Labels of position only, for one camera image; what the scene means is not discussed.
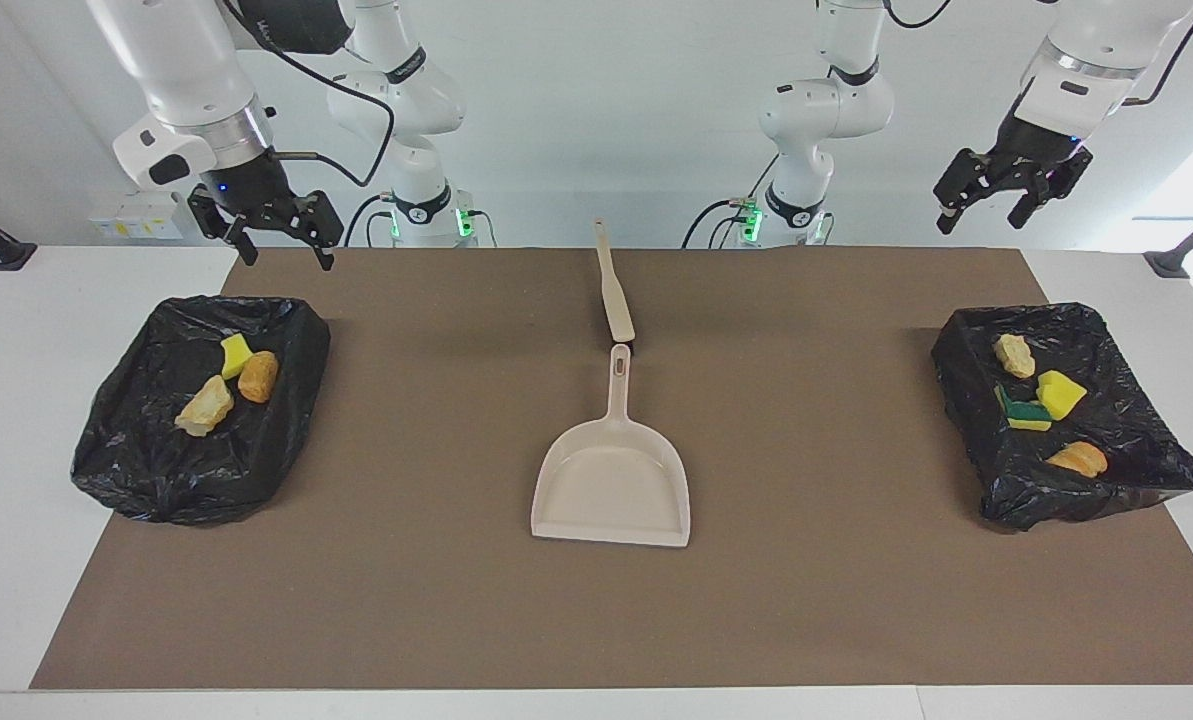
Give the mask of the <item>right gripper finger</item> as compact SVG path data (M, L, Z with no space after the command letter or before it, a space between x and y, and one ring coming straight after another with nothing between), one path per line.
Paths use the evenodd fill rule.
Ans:
M344 237L344 221L322 190L293 197L293 238L311 247L322 272L335 263L334 249Z
M220 240L231 247L245 266L256 263L259 254L247 232L249 225L245 215L235 215L231 221L227 221L204 184L197 184L188 193L188 210L204 237Z

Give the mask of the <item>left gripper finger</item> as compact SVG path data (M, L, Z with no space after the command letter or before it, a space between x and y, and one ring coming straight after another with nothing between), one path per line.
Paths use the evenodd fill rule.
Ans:
M934 195L940 206L940 217L937 219L940 232L953 232L968 207L993 195L993 182L988 176L990 169L993 159L973 150L960 150L951 160L934 186Z
M1036 161L1016 163L1016 168L1008 174L1008 181L1012 190L1021 190L1024 193L1010 209L1008 223L1015 229L1022 229L1047 201L1067 199L1093 160L1094 155L1089 150L1077 150L1071 159L1053 165L1039 165Z

